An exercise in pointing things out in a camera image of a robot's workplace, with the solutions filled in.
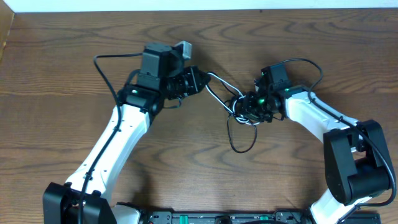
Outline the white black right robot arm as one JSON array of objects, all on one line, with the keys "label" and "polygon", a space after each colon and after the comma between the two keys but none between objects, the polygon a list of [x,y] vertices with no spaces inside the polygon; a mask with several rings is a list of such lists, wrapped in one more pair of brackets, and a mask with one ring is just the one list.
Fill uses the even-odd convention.
[{"label": "white black right robot arm", "polygon": [[328,106],[312,87],[293,85],[284,63],[265,67],[255,90],[231,103],[236,120],[256,126],[275,115],[301,124],[323,144],[326,192],[310,207],[310,223],[344,223],[361,207],[389,205],[397,181],[381,125]]}]

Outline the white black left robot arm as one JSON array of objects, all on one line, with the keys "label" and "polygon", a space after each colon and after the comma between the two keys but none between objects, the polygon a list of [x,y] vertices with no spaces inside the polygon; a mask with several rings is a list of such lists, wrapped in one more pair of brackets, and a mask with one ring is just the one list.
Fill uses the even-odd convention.
[{"label": "white black left robot arm", "polygon": [[110,89],[115,107],[88,157],[64,184],[50,183],[43,195],[45,223],[139,223],[141,213],[125,203],[109,202],[117,179],[137,142],[165,108],[204,89],[209,74],[185,66],[192,45],[147,43],[141,67],[119,91]]}]

